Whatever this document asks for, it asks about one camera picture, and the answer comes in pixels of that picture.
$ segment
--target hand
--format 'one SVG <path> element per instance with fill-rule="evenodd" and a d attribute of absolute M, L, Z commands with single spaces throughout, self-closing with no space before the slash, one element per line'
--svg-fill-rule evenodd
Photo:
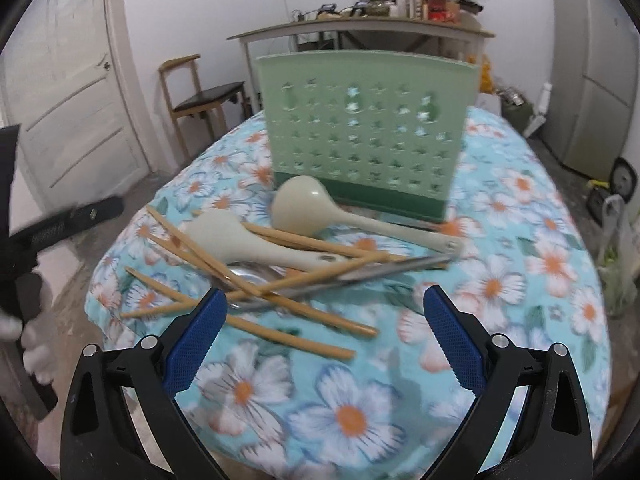
<path fill-rule="evenodd" d="M 56 325 L 49 311 L 51 298 L 49 283 L 43 280 L 40 293 L 42 312 L 38 317 L 27 322 L 24 330 L 19 319 L 8 316 L 0 310 L 0 341 L 15 342 L 18 338 L 20 339 L 20 344 L 24 348 L 22 356 L 24 369 L 28 374 L 35 375 L 40 384 L 51 383 L 56 371 L 54 352 Z"/>

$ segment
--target table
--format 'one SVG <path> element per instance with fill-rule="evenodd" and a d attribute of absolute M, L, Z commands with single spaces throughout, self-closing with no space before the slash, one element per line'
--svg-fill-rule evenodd
<path fill-rule="evenodd" d="M 166 208 L 168 219 L 182 228 L 194 211 L 210 207 L 268 225 L 272 197 L 270 151 L 258 114 L 200 155 L 151 203 Z M 567 345 L 595 446 L 609 397 L 610 351 L 593 263 L 526 142 L 504 120 L 478 108 L 469 108 L 442 231 L 465 237 L 462 259 L 448 270 L 395 276 L 312 301 L 377 326 L 376 339 L 357 340 L 277 312 L 245 315 L 270 328 L 352 348 L 358 354 L 351 363 L 223 327 L 190 389 L 177 396 L 204 445 L 287 479 L 408 478 L 427 469 L 473 399 L 457 384 L 419 313 L 424 289 L 439 283 L 490 332 L 504 332 L 520 346 Z M 149 243 L 149 232 L 165 236 L 141 210 L 95 269 L 85 310 L 103 330 L 107 349 L 159 334 L 172 319 L 120 319 L 121 312 L 170 302 L 132 279 L 125 266 L 193 297 L 209 287 L 203 275 Z M 322 237 L 398 254 L 426 252 L 344 226 Z M 523 400 L 520 388 L 486 466 L 499 462 Z"/>
<path fill-rule="evenodd" d="M 484 40 L 494 38 L 495 34 L 486 30 L 476 30 L 474 28 L 463 27 L 453 23 L 428 22 L 423 20 L 412 20 L 411 18 L 387 18 L 382 16 L 366 16 L 352 18 L 327 18 L 322 20 L 306 20 L 304 22 L 282 23 L 273 27 L 259 28 L 236 36 L 227 38 L 228 40 L 239 40 L 244 57 L 244 65 L 248 74 L 249 94 L 251 106 L 254 112 L 258 111 L 258 94 L 255 81 L 254 70 L 252 69 L 251 55 L 249 54 L 249 44 L 260 40 L 273 40 L 283 36 L 297 36 L 299 34 L 311 34 L 314 32 L 335 31 L 343 34 L 350 34 L 354 30 L 371 30 L 374 32 L 412 32 L 420 34 L 423 38 L 437 37 L 448 40 L 458 40 L 464 45 L 464 57 L 475 56 L 476 63 L 482 63 L 482 53 L 484 52 Z M 412 44 L 409 52 L 420 46 L 418 43 Z"/>

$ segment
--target wooden chair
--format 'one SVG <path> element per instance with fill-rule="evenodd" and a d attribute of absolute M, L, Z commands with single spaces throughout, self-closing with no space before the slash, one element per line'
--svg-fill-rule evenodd
<path fill-rule="evenodd" d="M 184 152 L 184 156 L 187 160 L 190 158 L 189 150 L 184 141 L 184 134 L 180 129 L 178 119 L 185 116 L 193 116 L 199 114 L 201 119 L 204 119 L 207 124 L 207 130 L 211 136 L 211 140 L 215 141 L 216 136 L 213 131 L 213 125 L 211 124 L 211 118 L 207 112 L 211 110 L 216 111 L 216 118 L 218 124 L 222 128 L 223 134 L 226 134 L 227 127 L 225 121 L 225 115 L 222 111 L 222 103 L 225 101 L 231 101 L 234 104 L 238 102 L 238 94 L 242 96 L 242 111 L 245 119 L 251 116 L 251 108 L 249 107 L 249 101 L 244 93 L 244 82 L 239 81 L 235 83 L 228 83 L 225 85 L 215 86 L 207 90 L 202 89 L 200 84 L 200 77 L 198 76 L 198 67 L 196 66 L 196 59 L 200 57 L 200 54 L 193 54 L 192 56 L 177 57 L 176 59 L 170 59 L 165 61 L 158 68 L 160 73 L 160 84 L 162 85 L 162 94 L 164 94 L 164 100 L 166 102 L 169 116 L 175 128 L 175 135 L 178 138 L 180 147 Z M 191 78 L 193 79 L 193 86 L 195 87 L 196 94 L 188 99 L 182 101 L 177 106 L 174 106 L 169 94 L 169 88 L 166 83 L 166 76 L 169 72 L 180 68 L 186 64 L 190 65 Z"/>

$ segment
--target dark green base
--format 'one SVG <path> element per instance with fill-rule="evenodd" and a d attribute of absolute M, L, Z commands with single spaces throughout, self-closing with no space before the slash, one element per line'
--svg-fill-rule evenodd
<path fill-rule="evenodd" d="M 290 178 L 297 176 L 292 173 L 273 172 L 276 187 L 281 186 Z M 412 195 L 401 191 L 381 189 L 379 187 L 338 182 L 337 180 L 319 179 L 332 198 L 339 203 L 375 209 L 385 213 L 442 222 L 447 203 L 443 200 Z"/>

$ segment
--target white door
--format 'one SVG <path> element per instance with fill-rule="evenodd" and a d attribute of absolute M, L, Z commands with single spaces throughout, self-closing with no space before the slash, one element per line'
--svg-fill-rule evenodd
<path fill-rule="evenodd" d="M 104 0 L 34 0 L 0 56 L 0 86 L 44 208 L 123 193 L 148 173 L 112 67 Z"/>

